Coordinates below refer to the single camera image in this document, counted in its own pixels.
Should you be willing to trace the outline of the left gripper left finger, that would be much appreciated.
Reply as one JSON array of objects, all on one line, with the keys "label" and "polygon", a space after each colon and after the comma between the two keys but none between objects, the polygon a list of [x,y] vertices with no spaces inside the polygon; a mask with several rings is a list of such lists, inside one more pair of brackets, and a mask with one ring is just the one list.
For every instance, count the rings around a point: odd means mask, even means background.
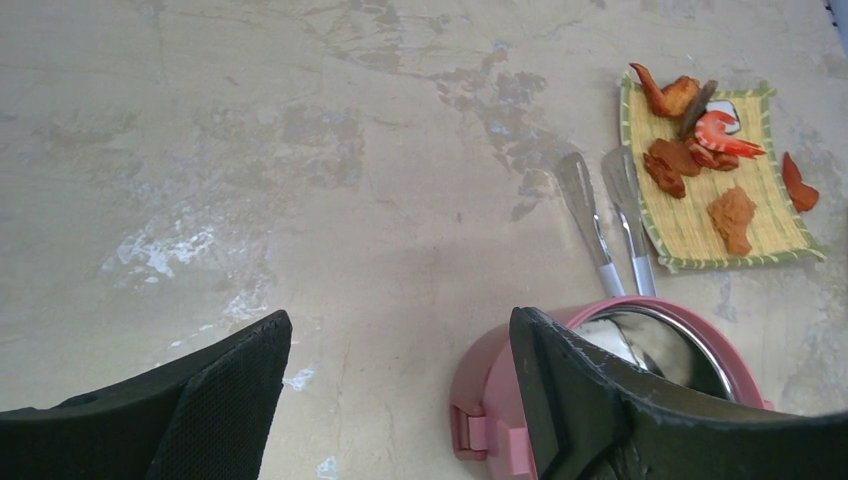
[{"label": "left gripper left finger", "polygon": [[278,310],[49,409],[1,414],[4,479],[255,479],[291,347]]}]

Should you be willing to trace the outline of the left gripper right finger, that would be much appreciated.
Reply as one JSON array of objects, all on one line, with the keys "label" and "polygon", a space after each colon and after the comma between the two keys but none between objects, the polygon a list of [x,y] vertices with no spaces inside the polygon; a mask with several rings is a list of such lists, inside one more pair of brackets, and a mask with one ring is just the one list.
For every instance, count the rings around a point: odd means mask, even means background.
[{"label": "left gripper right finger", "polygon": [[843,479],[847,416],[757,409],[671,383],[534,307],[509,334],[541,479]]}]

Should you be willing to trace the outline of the red steel pot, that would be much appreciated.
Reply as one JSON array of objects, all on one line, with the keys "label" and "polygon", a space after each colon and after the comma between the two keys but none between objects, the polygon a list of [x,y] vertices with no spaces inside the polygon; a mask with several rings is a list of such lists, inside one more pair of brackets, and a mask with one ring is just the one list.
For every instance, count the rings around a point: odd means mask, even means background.
[{"label": "red steel pot", "polygon": [[[651,296],[622,296],[550,312],[572,330],[608,318],[630,343],[639,368],[681,386],[746,406],[772,409],[732,343],[710,322]],[[483,462],[491,479],[534,479],[531,441],[509,340],[500,325],[465,353],[449,395],[452,449]]]}]

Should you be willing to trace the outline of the white black rice cake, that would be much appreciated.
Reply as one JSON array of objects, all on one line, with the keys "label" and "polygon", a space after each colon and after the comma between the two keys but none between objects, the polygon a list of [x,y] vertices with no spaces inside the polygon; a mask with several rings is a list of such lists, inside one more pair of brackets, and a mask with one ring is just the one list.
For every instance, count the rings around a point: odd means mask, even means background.
[{"label": "white black rice cake", "polygon": [[608,318],[590,320],[578,326],[575,333],[620,359],[639,366],[639,360],[616,322]]}]

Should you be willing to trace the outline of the yellow food tray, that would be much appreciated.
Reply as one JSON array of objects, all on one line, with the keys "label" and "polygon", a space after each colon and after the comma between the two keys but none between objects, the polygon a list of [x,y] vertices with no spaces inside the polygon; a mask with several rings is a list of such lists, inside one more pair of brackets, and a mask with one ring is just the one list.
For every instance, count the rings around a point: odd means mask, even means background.
[{"label": "yellow food tray", "polygon": [[[767,81],[754,88],[719,90],[717,100],[730,101],[741,119],[740,137],[763,147],[765,155],[744,160],[731,171],[704,169],[685,178],[686,195],[675,199],[658,188],[644,169],[643,154],[657,139],[675,137],[678,124],[655,116],[640,83],[629,74],[620,81],[619,131],[630,147],[638,173],[641,215],[659,263],[671,272],[718,270],[788,263],[805,257],[823,260],[820,244],[794,209],[781,178],[781,165],[772,139],[770,99],[776,90]],[[747,229],[752,250],[747,256],[728,253],[714,229],[708,205],[726,190],[740,187],[755,203]]]}]

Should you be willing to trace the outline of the orange fried cutlet toy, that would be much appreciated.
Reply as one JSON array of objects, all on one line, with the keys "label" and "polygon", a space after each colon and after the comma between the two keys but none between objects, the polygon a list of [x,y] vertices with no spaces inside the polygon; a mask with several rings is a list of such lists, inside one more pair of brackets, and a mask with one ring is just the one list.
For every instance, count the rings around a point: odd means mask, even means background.
[{"label": "orange fried cutlet toy", "polygon": [[756,209],[757,205],[741,186],[726,190],[707,206],[713,228],[723,239],[730,255],[745,256],[751,251],[747,229]]}]

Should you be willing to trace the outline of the toy food pile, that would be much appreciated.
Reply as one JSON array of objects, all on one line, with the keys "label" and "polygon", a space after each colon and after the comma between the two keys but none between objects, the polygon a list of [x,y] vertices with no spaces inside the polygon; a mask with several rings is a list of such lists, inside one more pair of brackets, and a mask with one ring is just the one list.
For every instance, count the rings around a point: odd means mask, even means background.
[{"label": "toy food pile", "polygon": [[737,113],[733,109],[720,110],[710,105],[717,91],[717,81],[710,79],[702,83],[682,75],[660,86],[646,66],[633,62],[630,67],[637,74],[650,113],[678,123],[674,137],[653,140],[643,154],[644,169],[661,191],[675,199],[683,199],[686,177],[696,177],[703,169],[730,171],[738,167],[739,160],[744,157],[708,150],[694,136],[697,120],[704,113],[717,110],[735,118],[736,123],[726,131],[739,138],[741,121]]}]

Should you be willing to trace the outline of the loose red pepper slice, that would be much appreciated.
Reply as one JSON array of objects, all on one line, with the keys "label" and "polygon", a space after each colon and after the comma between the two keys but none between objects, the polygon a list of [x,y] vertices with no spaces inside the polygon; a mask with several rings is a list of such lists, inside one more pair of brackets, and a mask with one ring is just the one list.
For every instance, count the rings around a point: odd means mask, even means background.
[{"label": "loose red pepper slice", "polygon": [[803,182],[801,172],[789,152],[785,152],[783,155],[782,179],[797,212],[807,212],[816,206],[820,199],[820,193]]}]

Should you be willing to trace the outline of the red shrimp toy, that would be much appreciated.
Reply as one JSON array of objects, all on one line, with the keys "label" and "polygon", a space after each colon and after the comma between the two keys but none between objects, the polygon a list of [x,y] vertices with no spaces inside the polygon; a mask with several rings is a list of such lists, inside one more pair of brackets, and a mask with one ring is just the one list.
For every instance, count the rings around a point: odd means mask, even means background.
[{"label": "red shrimp toy", "polygon": [[744,158],[765,155],[760,145],[730,135],[726,128],[735,124],[735,118],[723,111],[704,113],[694,126],[696,141],[704,148]]}]

